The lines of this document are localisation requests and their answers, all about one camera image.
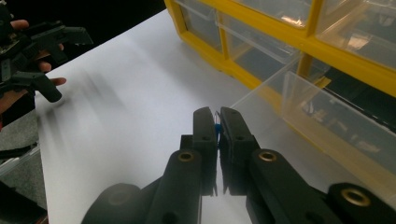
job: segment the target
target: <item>storage bin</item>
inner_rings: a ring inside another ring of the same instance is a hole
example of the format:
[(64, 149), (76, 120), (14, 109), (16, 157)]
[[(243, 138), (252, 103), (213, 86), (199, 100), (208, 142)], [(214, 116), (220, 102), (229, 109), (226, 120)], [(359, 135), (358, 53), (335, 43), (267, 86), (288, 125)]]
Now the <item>storage bin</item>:
[(261, 81), (299, 57), (299, 50), (224, 13), (219, 13), (218, 26), (226, 32), (231, 60)]
[(181, 6), (187, 30), (221, 52), (216, 10), (198, 0), (175, 0), (175, 2)]
[(287, 159), (302, 166), (309, 184), (326, 190), (332, 183), (358, 181), (396, 207), (396, 135), (323, 89), (280, 72), (232, 108), (261, 147), (291, 154)]
[(297, 28), (304, 28), (311, 0), (234, 0)]
[(317, 38), (373, 62), (396, 69), (396, 2), (325, 0)]

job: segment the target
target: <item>human hand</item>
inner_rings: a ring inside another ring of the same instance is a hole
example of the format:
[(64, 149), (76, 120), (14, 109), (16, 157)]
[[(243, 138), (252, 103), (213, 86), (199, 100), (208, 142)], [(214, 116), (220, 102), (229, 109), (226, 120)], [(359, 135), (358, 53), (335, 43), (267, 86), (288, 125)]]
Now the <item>human hand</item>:
[[(22, 30), (29, 27), (29, 22), (25, 20), (18, 20), (18, 21), (12, 21), (11, 25), (15, 30)], [(41, 51), (36, 57), (37, 66), (41, 72), (49, 72), (51, 70), (50, 63), (41, 60), (42, 58), (47, 57), (48, 55), (49, 55), (48, 52)], [(59, 86), (59, 85), (63, 85), (66, 82), (66, 79), (64, 77), (58, 77), (51, 79), (51, 81), (55, 86)], [(17, 102), (26, 93), (27, 90), (22, 90), (18, 92), (16, 91), (5, 92), (3, 97), (0, 98), (0, 115), (3, 114), (6, 110), (8, 110), (15, 102)]]

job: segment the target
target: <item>finger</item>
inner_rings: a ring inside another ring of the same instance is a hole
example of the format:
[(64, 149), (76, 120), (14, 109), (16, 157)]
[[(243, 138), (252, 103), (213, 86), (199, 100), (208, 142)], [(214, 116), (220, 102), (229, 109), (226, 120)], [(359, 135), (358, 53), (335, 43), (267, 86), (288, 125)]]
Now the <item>finger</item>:
[(50, 63), (39, 61), (38, 69), (40, 69), (41, 72), (49, 72), (52, 69), (52, 66)]
[(4, 93), (3, 97), (0, 98), (0, 114), (3, 114), (8, 110), (15, 102), (17, 102), (21, 97), (27, 93), (27, 90), (22, 91), (7, 91)]
[(29, 27), (29, 22), (26, 20), (12, 21), (11, 26), (14, 28), (14, 30), (23, 30)]
[(64, 83), (66, 83), (66, 78), (56, 77), (56, 78), (52, 78), (51, 81), (55, 86), (60, 86), (60, 85), (63, 85)]

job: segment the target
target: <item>white table surface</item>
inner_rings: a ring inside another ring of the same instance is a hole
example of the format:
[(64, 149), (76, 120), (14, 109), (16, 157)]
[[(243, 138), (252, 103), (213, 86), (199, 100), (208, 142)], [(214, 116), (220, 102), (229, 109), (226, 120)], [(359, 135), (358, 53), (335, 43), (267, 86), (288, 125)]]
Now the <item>white table surface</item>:
[[(67, 78), (60, 102), (36, 97), (51, 224), (80, 223), (109, 186), (156, 180), (194, 110), (249, 92), (183, 43), (166, 10), (48, 75)], [(202, 223), (249, 223), (243, 198), (205, 197)]]

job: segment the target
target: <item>clear plastic drawer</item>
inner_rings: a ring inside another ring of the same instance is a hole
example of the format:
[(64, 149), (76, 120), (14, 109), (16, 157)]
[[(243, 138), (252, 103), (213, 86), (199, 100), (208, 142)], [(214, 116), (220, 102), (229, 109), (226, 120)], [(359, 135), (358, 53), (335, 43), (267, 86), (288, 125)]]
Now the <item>clear plastic drawer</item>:
[(216, 10), (198, 0), (175, 0), (181, 6), (187, 30), (221, 51), (219, 27), (216, 25)]
[(323, 2), (317, 38), (396, 69), (396, 1)]
[(219, 14), (218, 26), (226, 31), (230, 58), (260, 80), (299, 58), (299, 50), (226, 14)]
[(396, 207), (396, 134), (361, 112), (292, 72), (272, 76), (233, 108), (261, 147), (287, 155), (313, 187), (358, 183)]

